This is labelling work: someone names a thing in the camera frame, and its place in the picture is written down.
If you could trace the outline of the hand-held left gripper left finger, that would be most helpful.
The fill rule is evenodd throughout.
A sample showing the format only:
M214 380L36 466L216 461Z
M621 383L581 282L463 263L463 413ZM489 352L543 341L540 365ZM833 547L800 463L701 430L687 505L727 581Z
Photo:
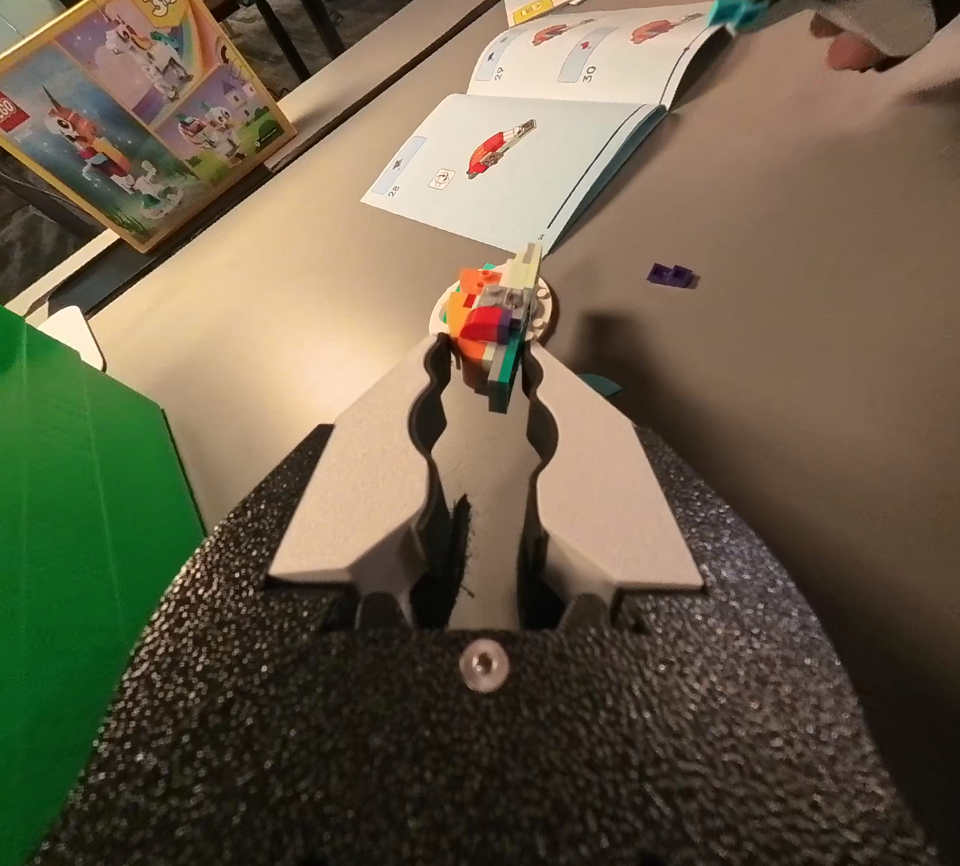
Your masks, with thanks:
M431 454L447 426L450 366L449 336L429 335L336 418L271 580L388 594L417 620L411 592L450 523Z

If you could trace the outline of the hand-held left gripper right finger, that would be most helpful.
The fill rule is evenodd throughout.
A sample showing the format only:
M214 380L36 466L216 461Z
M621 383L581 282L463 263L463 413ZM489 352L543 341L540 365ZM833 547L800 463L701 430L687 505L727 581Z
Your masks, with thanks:
M523 387L541 460L527 511L534 577L566 602L701 589L632 421L540 345L527 347Z

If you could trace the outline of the small teal orange brick assembly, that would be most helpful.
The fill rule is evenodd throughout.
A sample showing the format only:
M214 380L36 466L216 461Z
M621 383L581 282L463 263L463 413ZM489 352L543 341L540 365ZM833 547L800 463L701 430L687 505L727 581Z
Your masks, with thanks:
M735 32L758 25L770 8L768 0L715 0L706 19L709 28L724 27Z

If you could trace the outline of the teal brick model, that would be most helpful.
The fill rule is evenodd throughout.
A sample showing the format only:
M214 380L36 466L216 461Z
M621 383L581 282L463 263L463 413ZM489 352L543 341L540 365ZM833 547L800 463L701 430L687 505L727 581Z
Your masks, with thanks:
M460 284L455 281L438 298L428 323L428 333L436 335L447 333L449 325L447 323L446 303L451 294L458 292ZM532 307L532 315L528 320L525 341L538 342L549 337L550 331L554 325L554 297L553 292L546 280L540 277L537 280L535 288L535 297Z

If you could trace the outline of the orange toy brick model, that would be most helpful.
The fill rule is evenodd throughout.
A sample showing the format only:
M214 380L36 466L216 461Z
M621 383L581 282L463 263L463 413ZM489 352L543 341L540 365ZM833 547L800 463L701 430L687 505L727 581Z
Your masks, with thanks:
M528 244L500 266L462 269L460 289L445 304L463 381L494 413L508 411L524 347L532 343L525 333L543 257L541 245Z

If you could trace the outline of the green plastic bin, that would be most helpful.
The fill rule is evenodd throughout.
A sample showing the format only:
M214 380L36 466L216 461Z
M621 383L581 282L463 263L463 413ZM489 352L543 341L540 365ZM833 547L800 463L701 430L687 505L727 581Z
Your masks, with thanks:
M206 535L162 408L1 310L1 862L29 859Z

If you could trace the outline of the yellow toy brick set box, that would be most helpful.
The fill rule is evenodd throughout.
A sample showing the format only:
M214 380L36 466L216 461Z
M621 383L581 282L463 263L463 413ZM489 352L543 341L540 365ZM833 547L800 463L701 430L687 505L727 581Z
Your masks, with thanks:
M2 147L139 251L293 139L202 0L83 0L1 59Z

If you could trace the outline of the person's right hand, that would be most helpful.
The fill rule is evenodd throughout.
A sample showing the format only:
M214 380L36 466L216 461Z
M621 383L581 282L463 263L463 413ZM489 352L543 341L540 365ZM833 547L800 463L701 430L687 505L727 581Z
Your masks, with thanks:
M882 65L888 56L861 36L838 32L831 37L825 64L834 72L866 73Z

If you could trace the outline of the open pale blue instruction booklet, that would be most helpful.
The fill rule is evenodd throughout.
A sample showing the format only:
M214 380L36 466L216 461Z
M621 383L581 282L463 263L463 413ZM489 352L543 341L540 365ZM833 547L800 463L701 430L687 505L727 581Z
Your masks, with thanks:
M713 3L568 11L502 32L362 202L492 247L548 252L666 116Z

